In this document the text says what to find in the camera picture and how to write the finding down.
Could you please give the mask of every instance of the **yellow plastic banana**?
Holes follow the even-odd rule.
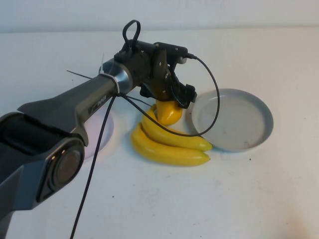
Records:
[[[150,160],[177,165],[197,166],[210,160],[209,156],[202,151],[163,145],[149,139],[139,123],[131,135],[134,149],[145,158]]]
[[[156,120],[154,110],[155,110],[155,107],[152,106],[147,111],[147,114]],[[160,128],[159,126],[157,126],[156,124],[154,124],[146,116],[143,116],[142,125],[148,137],[158,143],[162,143],[162,144],[166,144],[170,146],[182,147],[182,148],[192,148],[192,149],[197,149],[200,151],[209,151],[212,149],[211,143],[209,143],[206,139],[202,137],[184,137],[184,136],[178,136],[178,135],[169,133],[165,131],[164,129]],[[174,132],[179,132],[169,127],[166,127],[166,128]]]
[[[175,101],[158,101],[156,100],[157,119],[161,124],[171,125],[179,121],[183,114],[183,109],[178,107]]]

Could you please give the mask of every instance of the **white plate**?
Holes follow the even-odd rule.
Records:
[[[263,143],[274,126],[273,116],[258,97],[236,89],[220,89],[220,111],[213,128],[203,137],[215,147],[243,151]],[[216,115],[217,92],[198,97],[192,110],[197,132],[207,129]]]

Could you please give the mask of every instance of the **banana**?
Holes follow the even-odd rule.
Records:
[[[178,107],[175,101],[156,100],[157,119],[161,124],[171,125],[179,121],[183,114],[183,109]]]
[[[150,110],[147,111],[147,114],[156,120],[156,116],[154,114],[155,106],[152,106]],[[212,149],[211,143],[209,143],[206,139],[202,137],[184,137],[178,136],[172,133],[165,131],[160,128],[156,124],[154,124],[151,120],[149,120],[146,116],[143,116],[142,119],[143,129],[148,135],[148,137],[158,143],[176,146],[181,148],[192,148],[200,151],[209,151]],[[177,130],[166,127],[174,132],[179,132]]]
[[[139,123],[131,135],[134,149],[145,158],[177,166],[197,166],[210,160],[202,151],[163,145],[149,139]]]

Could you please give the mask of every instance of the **banana bunch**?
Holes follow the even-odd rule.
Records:
[[[155,110],[156,105],[153,105],[147,114],[157,121]],[[212,148],[212,145],[202,137],[183,137],[169,133],[146,116],[143,116],[142,122],[133,131],[131,141],[134,149],[145,158],[178,166],[197,166],[206,163],[210,158],[204,151]]]

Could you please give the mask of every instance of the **yellow banana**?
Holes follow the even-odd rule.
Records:
[[[150,110],[147,111],[147,114],[156,120],[154,114],[155,107],[152,106]],[[202,137],[184,137],[178,136],[172,133],[165,131],[160,128],[156,124],[154,124],[151,120],[149,120],[146,116],[143,116],[142,119],[143,129],[148,135],[148,137],[158,143],[182,147],[182,148],[192,148],[200,151],[208,151],[212,149],[211,143],[209,143],[206,139]],[[174,132],[179,132],[177,130],[166,127]]]
[[[171,125],[179,121],[183,114],[183,109],[178,107],[175,101],[158,101],[156,100],[157,119],[161,124]]]
[[[133,131],[131,140],[140,155],[159,163],[197,166],[210,160],[207,154],[199,150],[172,147],[152,141],[143,132],[141,123]]]

